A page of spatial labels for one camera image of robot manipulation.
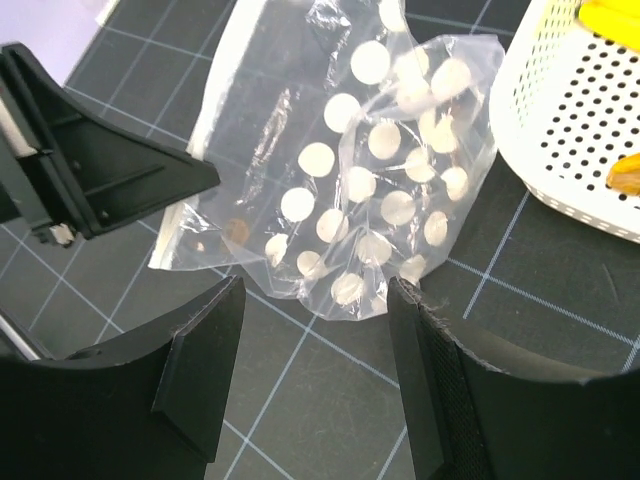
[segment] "black mesh fabric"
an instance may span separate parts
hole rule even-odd
[[[422,309],[421,318],[420,341],[428,356],[425,364],[431,365],[453,455],[442,480],[492,480],[459,351],[435,318]]]

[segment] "grid line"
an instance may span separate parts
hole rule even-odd
[[[402,445],[402,442],[404,441],[404,437],[406,436],[407,436],[407,426],[405,425],[402,428],[402,432],[400,432],[400,436],[396,440],[396,443],[394,443],[393,448],[391,449],[391,452],[389,452],[389,456],[385,460],[384,465],[382,465],[382,468],[380,469],[380,473],[378,474],[377,480],[382,480],[384,476],[387,474],[387,470],[389,470],[389,466],[391,466],[391,462],[395,458],[396,453],[398,453],[398,450],[400,449],[400,445]]]
[[[224,424],[229,428],[229,430],[231,430],[238,437],[240,437],[240,439],[242,441],[246,440],[247,445],[249,445],[258,455],[260,455],[262,458],[264,458],[267,461],[267,463],[269,463],[273,468],[275,468],[278,472],[280,472],[283,477],[285,477],[287,480],[295,480],[291,475],[289,475],[286,472],[286,470],[284,468],[282,468],[280,465],[278,465],[275,462],[275,460],[273,460],[269,455],[264,453],[255,443],[253,443],[251,440],[249,440],[247,437],[245,437],[240,430],[238,430],[236,427],[231,425],[227,420],[224,421]]]
[[[484,14],[487,13],[487,10],[489,10],[490,5],[491,5],[491,0],[487,0],[486,2],[484,2],[484,6],[482,7],[482,10],[480,10],[480,13],[478,14],[478,18],[476,18],[476,21],[473,23],[473,26],[471,27],[471,30],[469,30],[469,33],[471,34],[475,33],[475,31],[480,26],[480,22],[482,22],[482,19],[484,18]]]
[[[76,259],[76,257],[78,256],[78,254],[82,250],[82,247],[84,246],[85,243],[86,243],[86,241],[80,242],[80,245],[78,245],[78,248],[76,248],[76,251],[73,252],[73,255],[71,256],[71,259],[67,262],[67,266],[64,267],[64,270],[62,270],[62,273],[60,274],[60,278],[58,278],[58,280],[56,280],[56,284],[51,289],[51,292],[49,292],[49,295],[47,296],[47,298],[43,302],[42,306],[40,307],[40,310],[38,310],[38,313],[36,313],[36,316],[33,317],[33,320],[31,321],[31,325],[29,325],[29,331],[33,330],[34,327],[36,326],[36,324],[38,323],[38,320],[40,320],[40,317],[42,316],[42,313],[47,308],[47,305],[49,305],[49,302],[51,301],[51,299],[55,295],[56,291],[58,290],[58,287],[62,283],[62,279],[64,278],[64,276],[67,274],[67,272],[71,268],[71,265],[73,265],[73,261]]]
[[[223,22],[223,20],[224,20],[224,18],[226,16],[226,14],[229,12],[229,9],[231,9],[233,7],[233,5],[234,5],[233,3],[228,3],[224,7],[224,10],[222,11],[220,16],[218,17],[218,20],[216,20],[216,23],[213,25],[213,27],[209,31],[209,34],[206,36],[206,38],[204,39],[204,41],[200,45],[200,49],[198,50],[198,53],[196,55],[201,55],[202,54],[204,49],[209,44],[209,41],[211,41],[211,38],[213,37],[213,35],[218,31],[218,29],[222,25],[222,22]],[[160,113],[158,113],[158,116],[156,117],[155,121],[153,122],[153,127],[149,128],[149,131],[147,132],[146,137],[149,137],[149,135],[151,135],[151,133],[153,132],[153,129],[156,127],[156,125],[158,125],[158,123],[160,123],[160,120],[162,120],[162,118],[164,117],[164,114],[169,109],[169,106],[171,105],[173,100],[176,98],[176,95],[178,94],[178,92],[182,88],[182,85],[184,85],[184,82],[187,80],[187,78],[191,74],[191,71],[193,70],[193,67],[195,67],[197,61],[198,61],[198,57],[197,56],[194,56],[193,59],[191,59],[191,63],[185,69],[185,71],[182,74],[182,77],[180,78],[180,80],[178,80],[177,85],[175,86],[175,88],[171,92],[171,95],[169,95],[169,98],[167,99],[166,103],[162,107],[162,110],[160,110]]]
[[[164,9],[164,12],[163,12],[162,16],[158,20],[158,23],[156,23],[155,27],[153,27],[153,30],[151,31],[151,34],[149,35],[149,39],[153,39],[153,37],[156,36],[156,34],[162,28],[162,26],[164,25],[165,20],[167,19],[167,17],[171,13],[171,10],[173,10],[173,7],[176,5],[177,2],[178,2],[178,0],[171,0],[169,5],[167,5],[167,7]],[[138,62],[142,58],[142,55],[144,55],[144,52],[147,51],[148,47],[149,47],[149,42],[145,41],[144,44],[142,45],[142,48],[140,49],[140,51],[136,54],[135,58],[131,62],[131,65],[129,65],[129,68],[127,69],[127,71],[124,73],[124,75],[120,79],[120,82],[118,82],[118,85],[116,85],[116,88],[113,91],[113,93],[111,94],[111,96],[109,97],[109,100],[107,101],[107,104],[111,105],[113,103],[113,101],[116,99],[116,97],[118,96],[118,94],[122,90],[122,87],[127,82],[129,77],[131,76],[131,73],[136,68],[136,65],[138,65]],[[107,107],[106,106],[102,109],[102,112],[100,113],[100,116],[101,117],[104,116],[105,113],[107,113]]]
[[[113,319],[115,318],[116,314],[120,310],[120,306],[124,303],[125,299],[127,298],[127,295],[129,295],[129,292],[131,291],[131,287],[133,287],[133,284],[135,283],[135,281],[140,276],[140,273],[142,272],[142,269],[147,264],[147,261],[149,260],[149,257],[151,256],[151,252],[152,251],[153,251],[153,244],[149,248],[149,251],[147,252],[147,254],[142,259],[142,262],[140,262],[140,265],[138,266],[138,269],[135,271],[135,273],[131,277],[131,280],[129,281],[129,283],[127,284],[126,288],[124,289],[124,292],[122,292],[122,295],[120,296],[120,299],[118,300],[118,303],[116,303],[116,306],[114,307],[113,312],[111,312],[111,315],[109,316],[109,319],[111,320],[111,323],[113,323],[114,325],[115,325],[115,322],[113,321]],[[104,337],[104,334],[107,331],[107,328],[109,328],[109,323],[105,323],[104,324],[104,327],[102,327],[102,330],[100,331],[100,333],[96,337],[96,341],[93,342],[94,345],[97,345],[98,343],[100,343],[100,341],[102,340],[102,337]]]
[[[633,348],[629,352],[629,356],[627,357],[627,360],[624,362],[624,365],[622,366],[620,373],[626,373],[629,371],[629,369],[631,368],[631,365],[633,365],[633,361],[636,359],[638,350],[640,350],[640,335],[638,335],[638,338],[636,338],[636,341],[633,343]]]
[[[405,17],[410,18],[412,20],[419,20],[421,22],[426,23],[437,23],[440,25],[446,25],[447,27],[458,27],[465,28],[467,30],[471,30],[473,25],[466,22],[459,22],[457,20],[447,20],[444,18],[432,17],[431,15],[422,15],[419,13],[405,13]],[[483,25],[476,25],[476,30],[483,33],[495,33],[496,35],[506,35],[509,37],[513,37],[515,32],[511,30],[503,30],[502,28],[494,28],[494,27],[485,27]]]
[[[37,252],[35,252],[26,243],[24,243],[22,240],[20,240],[20,238],[17,235],[15,235],[11,230],[9,230],[5,225],[1,225],[1,227],[9,235],[11,235],[15,240],[20,242],[20,244],[22,245],[22,247],[25,250],[27,250],[29,253],[31,253],[31,255],[33,255],[36,260],[38,260],[42,265],[44,265],[44,267],[47,270],[49,270],[51,273],[53,273],[56,276],[56,278],[60,279],[60,281],[62,283],[64,283],[67,287],[69,287],[71,289],[71,291],[73,291],[73,293],[78,295],[78,297],[80,297],[81,300],[83,300],[87,305],[89,305],[89,307],[91,307],[92,310],[94,310],[98,315],[100,315],[105,321],[109,322],[119,333],[124,333],[124,330],[122,330],[115,323],[111,322],[111,320],[109,320],[109,317],[107,317],[107,315],[105,315],[105,313],[102,310],[100,310],[98,307],[96,307],[91,300],[89,300],[85,295],[83,295],[76,287],[71,285],[71,283],[69,283],[65,278],[61,277],[60,274],[58,272],[56,272],[55,269],[51,265],[49,265],[40,255],[38,255]]]
[[[165,42],[160,42],[158,40],[153,40],[152,38],[143,37],[141,35],[136,35],[135,33],[125,32],[124,30],[119,30],[117,28],[106,26],[104,29],[108,32],[117,33],[118,35],[122,35],[123,37],[133,38],[134,40],[140,40],[141,42],[147,42],[151,45],[155,45],[156,47],[163,47],[169,50],[173,50],[174,52],[184,53],[185,55],[189,55],[192,57],[200,58],[202,60],[208,60],[209,62],[213,61],[213,57],[208,55],[203,55],[200,53],[192,52],[191,50],[186,50],[184,48],[175,47],[173,45],[169,45]]]
[[[266,413],[267,408],[269,408],[269,405],[271,405],[271,401],[273,400],[273,397],[275,396],[276,392],[278,391],[278,388],[280,388],[280,384],[283,382],[284,377],[289,372],[289,369],[291,368],[291,365],[293,364],[293,361],[298,356],[298,352],[300,351],[300,348],[302,348],[302,344],[307,339],[307,336],[309,335],[309,332],[311,331],[311,327],[313,327],[313,324],[315,323],[317,318],[318,318],[317,315],[314,315],[313,318],[311,319],[311,321],[309,322],[309,325],[307,325],[307,327],[305,328],[304,333],[300,337],[300,340],[298,341],[298,344],[296,345],[296,347],[293,349],[293,352],[291,353],[291,356],[289,357],[289,360],[287,360],[287,363],[285,364],[284,368],[282,369],[282,372],[280,373],[280,376],[276,380],[275,385],[271,389],[271,392],[269,392],[269,396],[265,400],[264,405],[262,405],[262,408],[260,409],[260,412],[258,413],[258,416],[253,421],[253,425],[251,425],[251,428],[249,429],[249,432],[247,433],[247,438],[242,442],[242,445],[240,446],[240,449],[238,450],[238,453],[236,454],[235,458],[233,459],[233,462],[231,462],[231,466],[229,467],[229,470],[227,470],[227,474],[224,476],[223,480],[228,480],[229,477],[231,476],[231,474],[233,473],[233,470],[235,469],[236,465],[238,464],[238,460],[240,460],[240,457],[242,456],[242,453],[244,452],[245,448],[247,448],[247,442],[251,439],[251,436],[253,435],[253,433],[258,428],[258,425],[260,424],[260,420],[262,420],[262,417]]]
[[[482,291],[484,284],[487,282],[487,278],[489,277],[489,274],[491,274],[491,270],[493,270],[494,265],[498,261],[498,258],[502,253],[502,249],[507,243],[507,240],[509,239],[509,235],[511,235],[511,231],[513,230],[513,227],[515,227],[516,222],[518,221],[518,218],[520,218],[520,214],[522,213],[522,209],[527,203],[528,198],[529,198],[529,190],[525,192],[524,196],[522,197],[522,200],[520,200],[520,204],[518,205],[518,208],[516,208],[516,211],[513,214],[513,217],[511,218],[509,225],[507,225],[507,229],[505,230],[504,235],[502,235],[502,238],[500,239],[500,243],[498,243],[498,247],[496,248],[496,251],[493,254],[493,257],[491,257],[491,261],[489,262],[487,269],[482,274],[482,279],[480,280],[480,283],[478,284],[476,291],[473,292],[471,300],[469,300],[469,304],[467,305],[467,308],[465,309],[462,315],[462,318],[464,320],[466,320],[469,317],[469,314],[471,313],[471,309],[476,304],[476,301],[478,300],[478,296],[480,295],[480,292]]]
[[[22,242],[24,242],[27,239],[27,237],[29,236],[29,233],[31,233],[31,232],[29,230],[27,230],[27,233],[25,233],[22,236],[22,240],[21,240]],[[13,260],[16,258],[16,255],[18,255],[18,252],[22,248],[21,241],[18,241],[18,244],[16,245],[16,248],[13,250],[13,253],[9,257],[9,259],[7,260],[7,263],[5,263],[4,267],[2,267],[2,271],[0,271],[0,280],[2,279],[2,277],[4,277],[5,273],[7,273],[7,270],[9,270],[9,265],[11,265]]]
[[[457,260],[455,260],[453,258],[447,259],[447,262],[452,263],[453,265],[456,265],[456,266],[458,266],[458,267],[462,268],[463,270],[466,270],[466,271],[468,271],[470,273],[474,273],[476,275],[484,276],[484,273],[481,272],[480,270],[478,270],[476,268],[473,268],[473,267],[470,267],[469,265],[466,265],[466,264],[464,264],[462,262],[459,262],[459,261],[457,261]],[[591,320],[587,320],[586,318],[584,318],[584,317],[582,317],[582,316],[580,316],[580,315],[578,315],[576,313],[570,312],[566,308],[559,307],[558,305],[555,305],[555,304],[553,304],[553,303],[551,303],[551,302],[549,302],[547,300],[544,300],[544,299],[542,299],[542,298],[540,298],[540,297],[538,297],[538,296],[536,296],[536,295],[534,295],[532,293],[529,293],[526,290],[523,290],[523,289],[518,288],[518,287],[514,287],[513,285],[505,282],[504,280],[500,280],[499,278],[492,277],[491,275],[487,276],[487,280],[492,282],[492,283],[495,283],[496,285],[501,286],[502,288],[505,288],[506,290],[509,290],[509,291],[511,291],[513,293],[517,293],[518,295],[520,295],[520,296],[522,296],[522,297],[524,297],[524,298],[526,298],[528,300],[532,300],[532,301],[536,302],[539,305],[547,307],[550,310],[555,311],[556,313],[560,313],[560,314],[562,314],[562,315],[564,315],[564,316],[566,316],[568,318],[571,318],[572,320],[575,320],[575,321],[580,322],[580,323],[582,323],[582,324],[584,324],[584,325],[586,325],[588,327],[591,327],[594,330],[598,330],[601,333],[609,335],[610,337],[615,338],[616,340],[619,340],[619,341],[621,341],[623,343],[626,343],[627,345],[633,345],[633,340],[625,337],[624,335],[621,335],[621,334],[619,334],[617,332],[614,332],[613,330],[610,330],[607,327],[604,327],[604,326],[602,326],[600,324],[597,324],[595,322],[592,322]]]

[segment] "white round pad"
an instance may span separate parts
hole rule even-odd
[[[471,86],[471,70],[457,58],[448,58],[435,71],[431,79],[433,96],[440,102],[449,100]]]
[[[375,40],[358,45],[351,55],[353,76],[365,85],[374,85],[384,80],[390,65],[391,57],[387,48]]]
[[[381,0],[378,13],[382,24],[392,32],[404,32],[407,24],[400,8],[400,0]]]
[[[382,266],[391,258],[389,241],[376,232],[369,232],[356,245],[356,255],[365,265]]]
[[[441,178],[447,184],[447,195],[454,202],[464,198],[469,191],[469,176],[462,167],[448,168]]]
[[[349,200],[362,203],[376,192],[376,177],[364,167],[351,167],[347,174]]]
[[[391,225],[404,225],[413,219],[415,213],[413,198],[401,190],[389,193],[380,205],[382,218]]]
[[[427,269],[427,261],[422,255],[416,255],[406,260],[400,266],[400,276],[408,282],[417,285],[422,278],[422,274]]]
[[[407,177],[417,183],[430,182],[436,176],[436,172],[430,164],[428,151],[421,147],[409,152],[404,169],[407,172]]]
[[[362,298],[364,280],[355,273],[339,276],[331,285],[331,297],[338,305],[349,305]]]
[[[400,129],[394,123],[379,123],[369,132],[369,150],[380,160],[389,160],[400,148]]]
[[[316,252],[306,250],[296,260],[298,271],[306,278],[318,279],[327,274],[327,267]]]
[[[301,222],[311,215],[314,205],[313,193],[302,187],[287,190],[280,201],[282,215],[294,223]]]
[[[331,147],[325,143],[310,143],[298,155],[298,165],[304,173],[312,177],[322,178],[331,173],[335,155]]]
[[[429,245],[439,247],[447,239],[447,216],[444,212],[435,211],[424,224],[424,238]]]
[[[336,133],[344,133],[353,116],[360,110],[360,104],[348,93],[338,93],[329,99],[324,107],[324,123]]]
[[[349,219],[337,208],[330,208],[324,212],[316,224],[318,238],[325,243],[339,242],[349,232]]]
[[[289,235],[278,233],[271,237],[264,246],[264,254],[272,267],[277,267],[287,253]]]

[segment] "round white disc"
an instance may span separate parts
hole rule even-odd
[[[353,116],[360,110],[358,100],[348,93],[338,93],[324,107],[324,123],[336,133],[344,133]]]
[[[369,150],[380,160],[389,160],[400,148],[400,129],[394,123],[379,123],[369,132]]]
[[[462,93],[471,86],[471,70],[457,58],[448,58],[435,71],[431,79],[433,96],[443,102]]]
[[[271,237],[264,246],[264,254],[272,267],[277,267],[287,253],[289,235],[278,233]]]
[[[401,190],[389,193],[380,205],[382,218],[391,225],[404,225],[413,219],[415,213],[413,198]]]
[[[371,310],[376,315],[387,313],[387,302],[383,298],[377,297],[371,300]]]
[[[298,155],[298,165],[304,173],[312,177],[322,178],[331,173],[335,155],[331,147],[325,143],[310,143]]]
[[[398,57],[393,64],[393,72],[399,80],[411,82],[423,79],[429,72],[430,64],[427,52],[422,47],[416,47]]]
[[[381,0],[378,6],[382,24],[392,32],[404,32],[407,24],[400,8],[400,0]]]
[[[349,200],[362,203],[376,192],[376,177],[364,167],[351,167],[347,174]]]
[[[306,278],[318,279],[327,274],[327,267],[316,252],[306,250],[296,260],[298,271]]]
[[[453,117],[445,116],[430,132],[425,122],[423,130],[420,130],[422,140],[436,153],[452,153],[458,148],[458,139],[453,132]]]
[[[331,297],[338,305],[349,305],[360,300],[364,293],[364,280],[355,273],[339,276],[331,285]]]
[[[358,45],[351,55],[353,76],[365,85],[375,85],[384,80],[390,65],[391,57],[387,48],[375,40]]]
[[[449,198],[454,202],[462,199],[469,191],[469,176],[461,167],[448,168],[441,178],[447,184]]]
[[[431,87],[422,77],[400,81],[396,91],[396,103],[406,113],[419,113],[431,96]]]
[[[447,216],[444,212],[435,211],[424,224],[424,238],[429,245],[439,247],[447,239]]]
[[[400,266],[400,276],[408,282],[417,285],[422,278],[422,274],[427,269],[427,261],[422,255],[416,255],[406,260]]]
[[[311,215],[314,205],[313,193],[302,187],[287,190],[280,201],[282,215],[294,223],[301,222]]]
[[[324,212],[316,224],[318,238],[325,243],[339,242],[349,232],[349,219],[337,208],[330,208]]]
[[[429,162],[429,153],[421,147],[409,152],[404,169],[407,172],[407,177],[417,183],[430,182],[436,176],[436,172]]]
[[[356,245],[356,255],[365,265],[382,266],[391,258],[389,241],[376,232],[369,232]]]

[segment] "yellow object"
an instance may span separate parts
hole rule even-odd
[[[607,175],[607,185],[627,195],[640,195],[640,153],[616,162]]]
[[[605,8],[616,10],[630,17],[640,17],[638,0],[594,0]]]
[[[614,2],[614,0],[608,0],[608,2],[609,4],[624,3],[622,1]],[[638,6],[633,5],[630,9],[635,11]],[[585,27],[598,35],[632,50],[640,51],[640,16],[636,17],[626,11],[614,10],[604,6],[602,1],[593,0],[582,4],[578,18]]]

